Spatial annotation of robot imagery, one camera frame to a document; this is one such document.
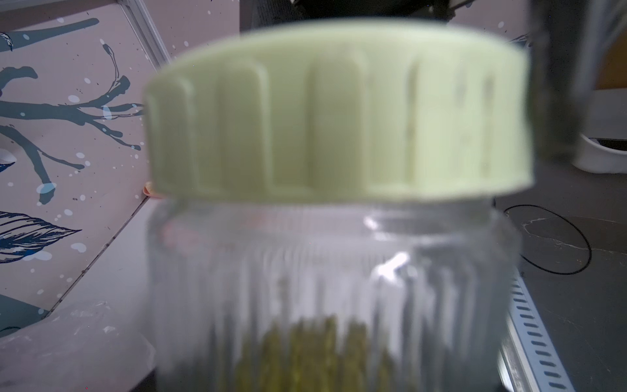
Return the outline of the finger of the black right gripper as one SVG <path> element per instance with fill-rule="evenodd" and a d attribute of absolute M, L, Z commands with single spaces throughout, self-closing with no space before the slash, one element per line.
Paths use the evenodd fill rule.
<path fill-rule="evenodd" d="M 624 1 L 531 1 L 527 113 L 536 157 L 573 159 L 601 62 L 626 29 Z"/>

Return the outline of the clear plastic bin liner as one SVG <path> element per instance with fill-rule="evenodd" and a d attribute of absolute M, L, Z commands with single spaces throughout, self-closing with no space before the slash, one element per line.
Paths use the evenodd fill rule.
<path fill-rule="evenodd" d="M 107 302 L 82 302 L 1 339 L 3 391 L 130 391 L 155 348 Z"/>

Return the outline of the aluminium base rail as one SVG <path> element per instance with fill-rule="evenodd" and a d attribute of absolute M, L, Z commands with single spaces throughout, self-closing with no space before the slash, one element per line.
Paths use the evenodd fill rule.
<path fill-rule="evenodd" d="M 573 391 L 574 387 L 519 273 L 513 277 L 507 335 L 498 369 L 503 391 Z"/>

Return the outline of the green lid mung bean jar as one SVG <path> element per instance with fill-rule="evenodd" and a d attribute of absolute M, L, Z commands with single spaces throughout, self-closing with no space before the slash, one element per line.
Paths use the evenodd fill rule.
<path fill-rule="evenodd" d="M 530 60 L 435 22 L 327 20 L 147 84 L 160 391 L 493 391 L 529 188 Z"/>

